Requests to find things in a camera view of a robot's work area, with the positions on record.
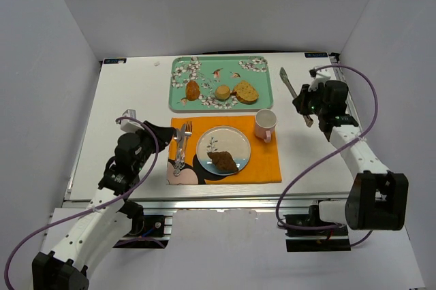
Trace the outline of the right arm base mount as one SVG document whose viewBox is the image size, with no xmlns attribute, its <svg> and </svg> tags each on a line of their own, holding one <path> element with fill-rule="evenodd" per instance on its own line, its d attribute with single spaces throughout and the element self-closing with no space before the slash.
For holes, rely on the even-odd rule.
<svg viewBox="0 0 436 290">
<path fill-rule="evenodd" d="M 289 253 L 315 253 L 350 251 L 347 227 L 327 230 L 299 230 L 285 227 L 283 223 L 299 227 L 327 226 L 328 223 L 312 221 L 308 214 L 286 214 L 277 226 L 285 230 L 286 250 Z"/>
</svg>

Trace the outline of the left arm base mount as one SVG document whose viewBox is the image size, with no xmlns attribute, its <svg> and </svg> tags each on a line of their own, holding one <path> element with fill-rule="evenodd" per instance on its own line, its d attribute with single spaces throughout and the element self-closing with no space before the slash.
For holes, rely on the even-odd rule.
<svg viewBox="0 0 436 290">
<path fill-rule="evenodd" d="M 123 236 L 115 248 L 164 249 L 172 232 L 172 217 L 144 215 L 136 220 L 129 233 Z"/>
</svg>

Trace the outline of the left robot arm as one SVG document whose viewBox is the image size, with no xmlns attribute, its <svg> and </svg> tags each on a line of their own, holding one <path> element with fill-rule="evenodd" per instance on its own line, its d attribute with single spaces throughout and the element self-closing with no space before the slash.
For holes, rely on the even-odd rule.
<svg viewBox="0 0 436 290">
<path fill-rule="evenodd" d="M 146 161 L 157 158 L 176 129 L 126 116 L 116 121 L 123 134 L 87 209 L 73 217 L 74 225 L 57 245 L 32 261 L 34 289 L 88 289 L 99 263 L 143 217 L 143 207 L 129 196 L 144 182 L 139 174 Z"/>
</svg>

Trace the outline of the metal serving tongs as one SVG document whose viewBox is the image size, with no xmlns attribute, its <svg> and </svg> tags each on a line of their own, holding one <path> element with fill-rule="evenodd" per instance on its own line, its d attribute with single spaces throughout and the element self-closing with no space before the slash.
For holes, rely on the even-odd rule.
<svg viewBox="0 0 436 290">
<path fill-rule="evenodd" d="M 290 92 L 292 98 L 293 99 L 297 98 L 298 95 L 294 90 L 294 87 L 291 85 L 287 73 L 283 67 L 280 68 L 279 75 L 282 82 L 284 83 L 284 85 L 286 85 L 288 91 Z M 311 127 L 313 125 L 313 119 L 310 116 L 303 115 L 302 117 L 305 121 L 306 126 Z"/>
</svg>

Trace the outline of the dark brown croissant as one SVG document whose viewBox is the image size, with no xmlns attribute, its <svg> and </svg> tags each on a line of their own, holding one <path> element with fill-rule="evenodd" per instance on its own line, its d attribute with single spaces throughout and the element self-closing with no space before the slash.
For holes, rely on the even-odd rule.
<svg viewBox="0 0 436 290">
<path fill-rule="evenodd" d="M 238 171 L 238 166 L 229 152 L 208 152 L 207 155 L 220 172 L 235 173 Z"/>
</svg>

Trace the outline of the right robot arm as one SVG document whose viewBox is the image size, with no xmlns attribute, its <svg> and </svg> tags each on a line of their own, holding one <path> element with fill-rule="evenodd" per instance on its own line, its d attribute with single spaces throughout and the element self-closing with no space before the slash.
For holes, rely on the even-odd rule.
<svg viewBox="0 0 436 290">
<path fill-rule="evenodd" d="M 408 180 L 404 174 L 389 171 L 360 139 L 358 123 L 345 112 L 347 95 L 346 83 L 330 80 L 315 91 L 303 85 L 293 101 L 299 113 L 317 115 L 320 130 L 354 176 L 347 201 L 321 201 L 317 217 L 309 225 L 279 220 L 280 227 L 324 230 L 348 225 L 351 229 L 393 231 L 403 227 Z M 187 156 L 180 176 L 174 175 L 176 147 L 170 147 L 170 184 L 281 182 L 277 138 L 269 131 L 256 136 L 260 127 L 254 116 L 174 118 L 172 125 L 193 125 L 193 135 L 186 138 Z"/>
</svg>

